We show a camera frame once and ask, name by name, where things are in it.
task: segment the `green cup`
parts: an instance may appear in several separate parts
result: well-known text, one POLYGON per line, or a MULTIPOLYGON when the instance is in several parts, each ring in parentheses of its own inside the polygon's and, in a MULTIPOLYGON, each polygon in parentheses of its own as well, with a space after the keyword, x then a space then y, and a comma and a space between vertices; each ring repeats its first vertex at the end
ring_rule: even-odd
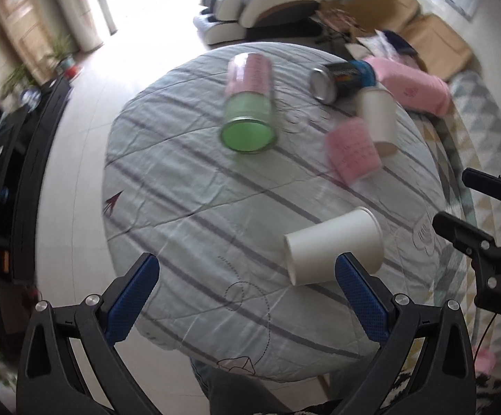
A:
POLYGON ((275 109, 271 100, 257 92, 232 95, 225 104, 222 143, 239 153, 260 153, 277 141, 275 109))

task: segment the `can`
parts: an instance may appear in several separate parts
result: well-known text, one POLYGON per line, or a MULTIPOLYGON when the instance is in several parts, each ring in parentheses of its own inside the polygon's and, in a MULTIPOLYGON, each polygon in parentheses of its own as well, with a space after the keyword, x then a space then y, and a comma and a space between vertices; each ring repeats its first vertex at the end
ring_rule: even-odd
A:
POLYGON ((324 64, 310 73, 310 91, 323 104, 332 104, 376 83, 375 71, 365 61, 324 64))
POLYGON ((271 61, 258 53, 231 59, 220 140, 239 153, 259 153, 277 141, 271 61))

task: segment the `cup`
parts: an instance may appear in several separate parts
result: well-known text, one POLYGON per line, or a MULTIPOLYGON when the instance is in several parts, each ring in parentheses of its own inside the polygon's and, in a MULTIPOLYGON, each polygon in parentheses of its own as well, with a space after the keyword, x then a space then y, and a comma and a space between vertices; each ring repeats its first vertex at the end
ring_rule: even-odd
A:
POLYGON ((334 281, 335 260, 348 252, 370 274, 383 262, 381 227, 365 207, 285 235, 285 260, 293 285, 334 281))
POLYGON ((346 185, 382 167, 365 121, 352 117, 326 135, 327 154, 346 185))
POLYGON ((356 115, 365 121, 379 156, 398 151, 396 140, 396 101, 379 87, 365 87, 356 95, 356 115))
POLYGON ((243 53, 229 62, 222 143, 239 153, 259 153, 277 140, 271 61, 243 53))

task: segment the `screw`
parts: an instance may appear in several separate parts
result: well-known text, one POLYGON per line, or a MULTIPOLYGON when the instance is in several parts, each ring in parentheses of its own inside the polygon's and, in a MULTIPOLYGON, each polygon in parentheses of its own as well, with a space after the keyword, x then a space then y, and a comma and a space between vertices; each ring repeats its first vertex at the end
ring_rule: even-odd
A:
POLYGON ((38 312, 43 312, 48 306, 48 303, 46 301, 39 301, 36 305, 35 305, 35 310, 37 310, 38 312))
POLYGON ((410 303, 410 298, 408 298, 403 293, 398 293, 398 295, 394 297, 394 300, 397 302, 397 304, 400 304, 401 306, 405 306, 406 304, 410 303))
POLYGON ((452 310, 458 310, 460 308, 460 303, 457 301, 454 301, 453 299, 449 300, 447 302, 448 307, 450 307, 452 310))
POLYGON ((89 295, 87 298, 85 298, 85 304, 88 306, 94 306, 98 304, 100 301, 100 296, 99 295, 89 295))

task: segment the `person's leg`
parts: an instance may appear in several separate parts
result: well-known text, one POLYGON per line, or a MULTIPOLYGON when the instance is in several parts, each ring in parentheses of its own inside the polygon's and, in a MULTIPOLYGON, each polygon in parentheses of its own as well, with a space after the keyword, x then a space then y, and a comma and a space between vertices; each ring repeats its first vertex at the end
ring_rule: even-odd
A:
POLYGON ((202 392, 210 402, 211 415, 291 411, 258 380, 218 370, 193 358, 191 367, 202 392))

